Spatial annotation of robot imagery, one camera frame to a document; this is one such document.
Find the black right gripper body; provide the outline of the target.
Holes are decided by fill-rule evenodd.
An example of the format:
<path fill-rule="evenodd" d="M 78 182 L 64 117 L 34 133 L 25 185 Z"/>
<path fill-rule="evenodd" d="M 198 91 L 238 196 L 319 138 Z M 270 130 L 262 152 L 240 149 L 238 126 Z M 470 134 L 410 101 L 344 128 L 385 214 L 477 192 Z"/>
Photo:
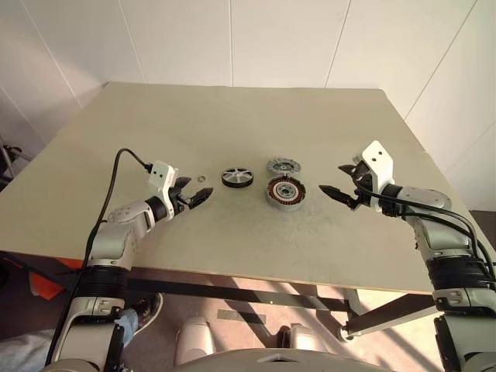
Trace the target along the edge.
<path fill-rule="evenodd" d="M 374 173 L 373 171 L 364 163 L 359 162 L 355 164 L 357 168 L 357 173 L 359 176 L 357 178 L 351 178 L 353 184 L 355 185 L 354 194 L 356 195 L 354 205 L 348 205 L 352 210 L 356 210 L 361 205 L 367 206 L 369 208 L 375 209 L 377 212 L 382 211 L 382 205 L 377 194 L 378 191 L 374 190 Z"/>

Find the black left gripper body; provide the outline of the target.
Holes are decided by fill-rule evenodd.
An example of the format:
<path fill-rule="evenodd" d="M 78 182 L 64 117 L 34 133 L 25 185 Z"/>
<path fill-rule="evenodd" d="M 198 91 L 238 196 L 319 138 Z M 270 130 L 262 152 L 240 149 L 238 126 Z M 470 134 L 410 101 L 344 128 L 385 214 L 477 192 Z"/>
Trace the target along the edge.
<path fill-rule="evenodd" d="M 173 186 L 170 188 L 170 202 L 173 206 L 174 216 L 181 214 L 184 210 L 192 210 L 192 200 L 182 194 L 182 188 Z"/>

